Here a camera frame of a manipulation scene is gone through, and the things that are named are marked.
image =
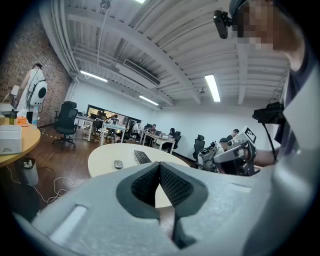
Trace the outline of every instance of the orange object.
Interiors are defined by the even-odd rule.
[[[24,116],[18,116],[16,118],[16,120],[17,120],[17,124],[16,124],[17,126],[28,126],[29,125],[27,118]]]

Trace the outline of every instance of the ceiling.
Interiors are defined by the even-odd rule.
[[[289,63],[280,54],[238,44],[231,33],[228,39],[219,37],[213,11],[228,11],[229,2],[112,0],[105,11],[101,0],[53,0],[51,17],[71,72],[114,81],[160,107],[190,99],[201,104],[211,97],[205,75],[215,76],[222,101],[276,100]],[[161,83],[149,89],[120,74],[115,65],[126,59]]]

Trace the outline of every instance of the computer keyboard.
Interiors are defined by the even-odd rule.
[[[145,152],[135,150],[134,153],[135,153],[137,160],[139,161],[139,164],[142,165],[142,164],[146,164],[146,163],[151,163],[151,160],[149,159],[149,157],[146,155]]]

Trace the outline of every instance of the air conditioner vent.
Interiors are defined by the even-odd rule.
[[[149,79],[151,82],[153,82],[156,85],[160,85],[160,81],[158,79],[156,79],[152,74],[150,74],[149,72],[145,71],[143,68],[141,68],[140,66],[134,64],[133,62],[131,62],[130,60],[126,59],[124,61],[124,66],[127,66],[133,70],[135,70],[136,72],[138,72],[140,75],[144,76],[146,79]]]

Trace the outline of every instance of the tissue box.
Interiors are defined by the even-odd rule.
[[[22,127],[17,125],[0,126],[0,155],[13,155],[22,152]]]

